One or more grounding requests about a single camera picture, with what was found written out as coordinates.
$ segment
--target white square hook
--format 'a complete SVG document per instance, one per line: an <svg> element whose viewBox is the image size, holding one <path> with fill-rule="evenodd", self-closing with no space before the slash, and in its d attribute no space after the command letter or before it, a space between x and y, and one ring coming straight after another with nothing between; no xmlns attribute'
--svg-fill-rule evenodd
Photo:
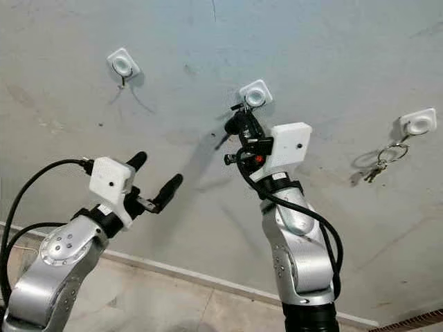
<svg viewBox="0 0 443 332"><path fill-rule="evenodd" d="M119 48L107 58L111 69L125 80L136 77L140 68L124 48Z"/></svg>
<svg viewBox="0 0 443 332"><path fill-rule="evenodd" d="M272 95L263 80L256 80L243 86L238 93L241 99L252 108L269 104L273 100Z"/></svg>
<svg viewBox="0 0 443 332"><path fill-rule="evenodd" d="M399 123L404 135L422 135L428 131L434 131L437 129L435 109L424 109L406 114L400 117Z"/></svg>

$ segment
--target baseboard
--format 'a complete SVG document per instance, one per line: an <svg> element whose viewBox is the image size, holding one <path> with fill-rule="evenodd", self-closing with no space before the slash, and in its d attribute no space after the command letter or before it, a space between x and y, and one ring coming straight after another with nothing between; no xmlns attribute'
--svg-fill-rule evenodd
<svg viewBox="0 0 443 332"><path fill-rule="evenodd" d="M0 222L0 226L3 228L5 223ZM22 227L13 225L12 230L18 231ZM28 236L35 239L43 239L46 234L43 232L38 232L31 230L28 232ZM164 275L169 275L171 277L183 279L189 282L200 284L202 286L211 287L220 291L227 293L232 293L247 297L249 299L255 299L257 301L273 304L275 306L281 306L280 299L277 295L263 292L258 289L249 288L243 285L235 284L224 279L219 279L216 277L211 277L210 275L204 275L202 273L197 273L191 270L186 270L184 268L177 268L176 266L167 265L160 263L158 261L152 261L150 259L136 257L132 255L123 254L121 252L116 252L113 250L105 250L103 253L103 258L110 259L112 261L117 261L122 264L127 264L129 266L134 266L137 268L142 268L144 270L149 270ZM348 315L346 313L337 313L337 320L340 323L359 327L362 329L373 329L379 327L379 323L374 320L367 320L361 317Z"/></svg>

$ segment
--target tiled floor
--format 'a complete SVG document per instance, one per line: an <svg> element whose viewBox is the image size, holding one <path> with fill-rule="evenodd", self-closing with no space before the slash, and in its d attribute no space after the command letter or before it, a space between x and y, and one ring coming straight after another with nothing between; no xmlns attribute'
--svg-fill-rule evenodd
<svg viewBox="0 0 443 332"><path fill-rule="evenodd" d="M25 243L36 248L31 240ZM14 249L11 274L32 251ZM85 279L65 332L284 332L282 309L101 259ZM342 326L341 332L359 332Z"/></svg>

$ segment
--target black power cord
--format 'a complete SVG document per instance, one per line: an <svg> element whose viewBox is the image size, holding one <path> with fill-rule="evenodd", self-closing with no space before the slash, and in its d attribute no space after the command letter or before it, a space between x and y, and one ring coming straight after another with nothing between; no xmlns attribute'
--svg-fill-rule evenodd
<svg viewBox="0 0 443 332"><path fill-rule="evenodd" d="M91 161L90 160L64 159L64 160L56 161L55 163L49 164L48 166L46 166L45 168L41 169L36 174L34 174L34 176L32 178L30 178L28 180L28 182L26 182L25 185L20 189L19 193L17 194L14 201L12 202L11 209L9 210L8 218L6 219L5 227L3 229L3 237L1 239L1 247L0 247L0 287L1 287L1 294L3 295L3 301L5 303L5 306L8 305L9 297L11 294L11 287L10 287L9 279L8 279L8 258L9 258L9 254L10 254L10 251L7 252L8 238L9 238L9 234L10 234L12 220L14 219L14 215L17 210L17 206L19 205L20 200L21 200L22 196L24 195L25 191L40 176L42 176L43 174L45 174L47 171L49 171L52 168L55 168L60 165L65 165L65 164L80 165L85 169L86 172L90 172L90 169L91 169Z"/></svg>
<svg viewBox="0 0 443 332"><path fill-rule="evenodd" d="M260 187L256 182L254 182L250 177L248 172L245 170L242 162L242 154L247 152L247 150L242 147L238 150L236 154L236 163L238 170L240 171L240 174L243 176L244 180L262 197L269 199L271 202L281 205L285 208L306 214L307 216L310 216L311 218L314 218L320 223L320 230L322 232L323 237L325 238L326 243L326 250L327 254L329 256L329 260L331 261L332 265L332 271L334 273L332 282L334 285L334 296L335 298L338 297L341 290L341 283L340 283L340 270L343 265L343 244L341 242L340 236L338 235L338 232L335 230L334 226L329 223L328 220L326 220L323 216L319 215L318 213L303 207L301 205L297 205L288 201L284 201L282 199L279 199L278 197L272 195L270 192L266 191L264 188ZM332 237L334 238L336 248L337 248L337 259L334 257L334 252L332 251L331 243L329 241L329 237L327 236L326 229L329 230Z"/></svg>

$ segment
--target wall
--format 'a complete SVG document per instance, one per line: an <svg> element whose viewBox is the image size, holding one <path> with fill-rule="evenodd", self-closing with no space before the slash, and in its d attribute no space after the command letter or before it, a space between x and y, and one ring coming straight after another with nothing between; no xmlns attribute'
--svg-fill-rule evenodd
<svg viewBox="0 0 443 332"><path fill-rule="evenodd" d="M239 87L263 77L270 127L314 128L295 175L345 244L338 309L388 322L439 303L439 130L368 185L392 122L443 97L441 1L131 0L0 2L1 219L33 172L67 156L149 155L137 185L185 182L160 216L111 248L275 292L256 195L214 146ZM126 46L144 75L119 91L105 64ZM24 197L16 224L67 221L87 178L65 167Z"/></svg>

